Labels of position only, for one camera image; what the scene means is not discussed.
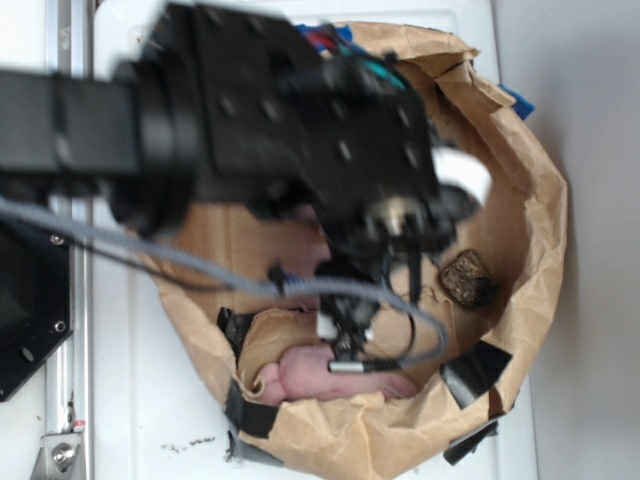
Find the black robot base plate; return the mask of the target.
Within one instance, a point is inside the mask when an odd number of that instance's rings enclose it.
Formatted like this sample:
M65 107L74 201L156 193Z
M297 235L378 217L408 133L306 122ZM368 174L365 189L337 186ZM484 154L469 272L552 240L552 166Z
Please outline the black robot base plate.
M7 402L69 337L70 253L65 242L1 222L1 401Z

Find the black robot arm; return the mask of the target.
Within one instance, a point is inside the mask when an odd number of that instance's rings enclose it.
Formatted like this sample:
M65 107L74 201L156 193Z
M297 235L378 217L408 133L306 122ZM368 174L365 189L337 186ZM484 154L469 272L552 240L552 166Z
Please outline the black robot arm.
M194 202L266 219L315 212L362 270L437 255L482 207L492 179L439 140L393 56L325 25L168 4L140 56L107 81L1 74L1 211L79 239L119 237L44 211L100 196L143 236Z

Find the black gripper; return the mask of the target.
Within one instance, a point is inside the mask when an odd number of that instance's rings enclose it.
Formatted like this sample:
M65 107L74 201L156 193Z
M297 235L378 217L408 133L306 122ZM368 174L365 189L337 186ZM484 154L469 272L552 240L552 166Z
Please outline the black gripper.
M386 300L386 266L444 252L485 205L491 175L437 137L393 57L354 46L330 25L317 34L323 51L279 17L164 7L144 55L166 79L173 145L188 166L173 204L238 203L265 220L310 208L330 267L261 283L216 266L208 273L260 296Z

